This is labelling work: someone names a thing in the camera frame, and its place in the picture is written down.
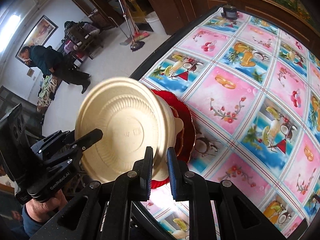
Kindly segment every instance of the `shoe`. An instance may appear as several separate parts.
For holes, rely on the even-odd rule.
[[[90,80],[87,81],[87,84],[85,85],[82,85],[82,91],[81,91],[81,94],[84,94],[84,92],[87,91],[88,87],[90,86],[91,82]]]

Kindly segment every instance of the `screw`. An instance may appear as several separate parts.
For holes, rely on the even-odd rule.
[[[232,182],[231,182],[230,180],[225,179],[225,180],[222,182],[222,185],[225,186],[225,187],[231,187]]]
[[[184,175],[187,177],[187,178],[192,178],[195,174],[192,172],[192,171],[186,171],[184,173]]]
[[[97,180],[91,181],[90,184],[89,184],[90,188],[97,188],[99,186],[100,186],[100,182],[97,181]]]
[[[128,177],[129,178],[134,178],[135,176],[137,176],[137,172],[136,171],[129,171],[128,172]]]

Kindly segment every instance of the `window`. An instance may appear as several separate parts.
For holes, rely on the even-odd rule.
[[[7,47],[10,39],[13,34],[17,30],[17,27],[20,22],[20,16],[12,14],[9,20],[5,23],[5,25],[1,28],[0,32],[0,52],[4,51]]]

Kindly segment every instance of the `white wall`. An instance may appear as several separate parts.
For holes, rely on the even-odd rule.
[[[29,22],[24,35],[15,42],[13,45],[15,48],[13,48],[11,55],[7,58],[7,62],[4,65],[4,71],[0,77],[0,86],[5,86],[11,92],[26,100],[30,98],[30,101],[32,101],[33,104],[36,103],[36,95],[39,91],[38,88],[40,88],[39,78],[36,78],[35,80],[33,80],[33,78],[38,77],[41,71],[38,68],[33,68],[35,70],[33,76],[27,76],[29,68],[16,59],[15,55],[42,15],[47,16],[58,26],[53,35],[46,44],[44,44],[46,47],[51,45],[53,48],[56,48],[64,37],[64,23],[66,21],[78,22],[83,19],[89,21],[86,15],[71,0],[50,0],[47,5],[36,14],[34,19]]]

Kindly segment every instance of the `table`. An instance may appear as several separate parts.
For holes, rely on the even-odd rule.
[[[228,21],[221,12],[178,31],[131,77],[188,105],[197,130],[190,170],[231,180],[286,237],[301,236],[320,207],[320,61],[272,23],[243,12]],[[196,70],[172,68],[188,59]],[[185,240],[188,210],[188,202],[173,201],[169,184],[133,205],[142,224],[143,216],[151,220],[150,232],[181,230],[176,236]]]

